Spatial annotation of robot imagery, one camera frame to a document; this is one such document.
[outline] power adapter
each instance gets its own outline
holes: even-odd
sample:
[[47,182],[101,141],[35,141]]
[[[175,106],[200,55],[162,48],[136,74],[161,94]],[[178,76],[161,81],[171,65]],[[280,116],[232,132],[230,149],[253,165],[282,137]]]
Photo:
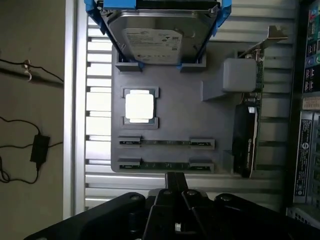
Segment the power adapter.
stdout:
[[37,171],[40,170],[42,164],[44,164],[47,160],[49,142],[49,136],[43,136],[40,134],[34,136],[30,162],[36,164]]

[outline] black mount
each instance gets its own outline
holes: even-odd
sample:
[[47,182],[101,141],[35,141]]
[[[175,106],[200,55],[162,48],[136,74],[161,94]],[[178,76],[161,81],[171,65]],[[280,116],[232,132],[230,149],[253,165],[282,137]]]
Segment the black mount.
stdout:
[[223,193],[214,201],[188,189],[182,172],[147,198],[129,192],[70,217],[25,240],[281,240],[320,239],[320,230]]

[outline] sticker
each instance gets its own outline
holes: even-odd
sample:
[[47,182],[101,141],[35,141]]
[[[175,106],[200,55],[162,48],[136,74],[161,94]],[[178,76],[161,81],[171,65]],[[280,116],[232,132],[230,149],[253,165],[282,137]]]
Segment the sticker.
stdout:
[[122,34],[134,58],[145,64],[180,63],[182,34],[173,30],[126,28]]
[[311,141],[311,127],[311,120],[301,120],[294,190],[294,195],[299,197],[305,196],[307,190],[307,173]]
[[302,102],[303,110],[320,110],[320,96],[305,97]]

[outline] slotted metal panel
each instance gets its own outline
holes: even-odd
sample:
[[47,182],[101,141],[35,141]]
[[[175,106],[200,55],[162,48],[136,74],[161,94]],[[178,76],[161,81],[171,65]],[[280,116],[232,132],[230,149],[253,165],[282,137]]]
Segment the slotted metal panel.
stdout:
[[[267,36],[269,25],[283,26],[289,35],[288,40],[265,51],[261,158],[252,179],[229,174],[186,176],[190,188],[206,191],[211,199],[227,192],[276,211],[280,207],[282,171],[274,167],[285,162],[286,150],[281,143],[287,140],[296,5],[292,0],[233,0],[231,16],[212,39],[243,43],[247,48]],[[72,46],[74,55],[67,51],[65,59],[65,218],[128,191],[146,196],[148,190],[165,184],[163,174],[111,170],[112,44],[87,17],[83,0],[67,0],[66,7],[67,18],[68,11],[73,11],[76,21],[66,20],[66,46]],[[73,26],[72,34],[68,24]]]

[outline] blue drive bracket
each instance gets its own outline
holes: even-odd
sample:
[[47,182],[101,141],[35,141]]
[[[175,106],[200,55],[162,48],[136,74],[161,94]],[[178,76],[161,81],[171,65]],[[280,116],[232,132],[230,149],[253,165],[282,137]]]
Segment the blue drive bracket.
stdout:
[[[115,39],[113,39],[112,34],[110,33],[103,18],[101,17],[100,10],[97,8],[97,4],[96,4],[95,0],[84,0],[84,3],[85,3],[85,10],[88,13],[88,15],[100,27],[100,31],[102,32],[102,34],[107,34],[107,36],[110,38],[113,46],[116,48],[117,52],[119,53],[119,57],[122,58],[123,60],[126,60],[126,57],[121,52],[120,48],[118,47],[118,45],[115,42]],[[210,40],[210,37],[211,36],[214,37],[217,34],[218,28],[230,16],[231,6],[232,6],[232,0],[222,0],[220,11],[218,12],[215,24],[213,25],[213,27],[211,29],[211,34],[208,35],[207,39],[203,43],[203,45],[198,53],[197,59],[202,58],[202,55],[204,54],[205,47],[206,47],[208,41]],[[105,0],[105,1],[103,1],[103,8],[110,9],[110,10],[125,10],[125,9],[132,10],[132,9],[136,9],[136,0]],[[138,67],[142,69],[144,67],[144,64],[139,62]],[[178,65],[177,68],[181,70],[182,63],[180,65]]]
[[218,12],[218,16],[216,17],[215,25],[212,31],[212,36],[215,36],[217,34],[218,28],[220,28],[220,26],[230,16],[231,5],[232,5],[232,0],[222,0],[221,11]]
[[104,9],[136,9],[136,0],[104,0]]
[[102,34],[106,34],[108,31],[107,25],[101,17],[100,10],[97,8],[95,0],[84,0],[84,4],[85,11],[87,12],[88,16],[92,18],[92,20],[100,27]]

